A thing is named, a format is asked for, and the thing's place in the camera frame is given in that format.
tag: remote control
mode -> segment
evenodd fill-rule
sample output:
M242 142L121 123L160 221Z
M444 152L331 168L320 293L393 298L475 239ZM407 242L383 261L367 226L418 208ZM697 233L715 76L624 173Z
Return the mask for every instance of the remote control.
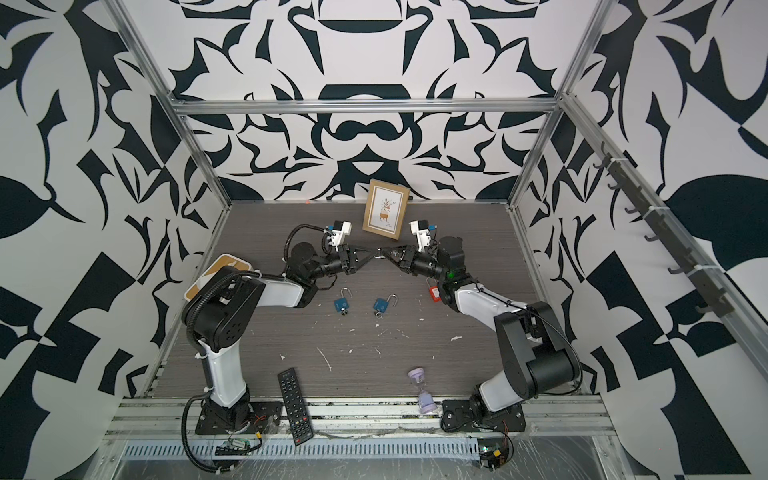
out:
M277 374L280 381L280 392L283 394L283 402L288 414L288 424L293 435L293 444L301 445L311 439L315 433L310 425L310 414L306 410L304 398L301 396L299 382L296 379L296 370L290 368Z

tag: framed illustration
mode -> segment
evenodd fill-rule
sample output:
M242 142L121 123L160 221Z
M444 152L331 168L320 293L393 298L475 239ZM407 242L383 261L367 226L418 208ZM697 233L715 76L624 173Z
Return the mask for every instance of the framed illustration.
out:
M410 194L409 188L371 180L362 229L398 240Z

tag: black and white patterned wall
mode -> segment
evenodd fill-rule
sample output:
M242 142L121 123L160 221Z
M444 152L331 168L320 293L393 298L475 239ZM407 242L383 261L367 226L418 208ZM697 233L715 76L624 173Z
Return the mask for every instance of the black and white patterned wall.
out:
M763 316L767 18L764 2L620 0L576 87ZM564 118L520 205L585 384L638 478L767 477L768 384L593 164Z
M190 119L238 200L365 199L371 179L419 198L506 199L541 112L205 115Z
M221 205L94 0L0 0L0 124L0 478L78 477Z
M182 100L551 97L596 0L125 0ZM506 198L543 117L197 117L233 199Z

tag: hook rack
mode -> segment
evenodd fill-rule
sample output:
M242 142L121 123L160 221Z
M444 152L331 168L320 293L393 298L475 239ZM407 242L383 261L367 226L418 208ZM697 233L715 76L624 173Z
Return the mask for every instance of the hook rack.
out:
M726 280L723 280L722 270L712 265L712 261L706 254L697 248L693 237L685 230L670 208L655 194L654 189L635 170L634 165L626 158L608 160L606 156L601 163L602 166L605 166L608 173L616 180L616 184L608 185L608 188L621 189L633 205L632 208L625 207L624 211L628 214L642 214L643 219L654 232L653 235L645 235L645 240L648 242L660 240L677 263L677 267L667 268L667 271L671 275L686 273L696 286L704 301L707 302L707 308L702 311L711 311L718 316L733 312L732 297L725 296Z

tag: white debris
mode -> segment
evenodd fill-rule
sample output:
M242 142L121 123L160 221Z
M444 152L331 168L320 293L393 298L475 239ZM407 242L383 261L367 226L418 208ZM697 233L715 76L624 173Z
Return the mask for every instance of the white debris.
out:
M323 351L322 351L322 350L321 350L319 347L315 347L315 348L317 349L317 351L318 351L318 352L320 352L320 355L322 355L322 356L323 356L323 360L325 360L325 361L326 361L326 364L327 364L327 366L328 366L328 370L329 370L330 372L332 372L332 371L333 371L333 369L331 368L331 364L330 364L330 363L328 363L328 359L326 358L326 354L325 354L325 353L323 353Z

